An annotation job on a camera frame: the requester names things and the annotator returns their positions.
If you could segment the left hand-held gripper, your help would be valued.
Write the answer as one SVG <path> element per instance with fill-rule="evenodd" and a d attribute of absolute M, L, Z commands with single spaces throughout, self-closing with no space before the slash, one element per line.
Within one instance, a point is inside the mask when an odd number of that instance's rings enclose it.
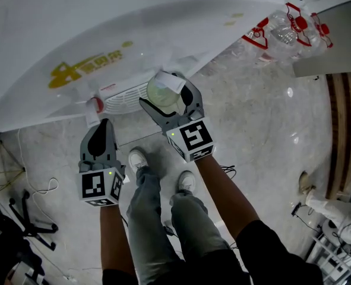
<path fill-rule="evenodd" d="M 114 128 L 108 118 L 86 133 L 80 145 L 81 161 L 75 180 L 81 201 L 94 207 L 118 205 L 125 165 L 116 159 L 116 149 Z"/>

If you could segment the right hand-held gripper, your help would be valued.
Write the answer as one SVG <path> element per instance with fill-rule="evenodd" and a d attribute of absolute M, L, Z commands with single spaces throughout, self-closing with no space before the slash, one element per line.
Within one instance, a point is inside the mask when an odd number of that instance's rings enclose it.
<path fill-rule="evenodd" d="M 186 162 L 193 162 L 213 153 L 214 135 L 211 122 L 204 114 L 201 92 L 190 80 L 185 80 L 181 99 L 185 105 L 183 115 L 175 111 L 164 113 L 142 97 L 139 98 L 139 104 L 161 126 L 164 136 L 176 152 Z"/>

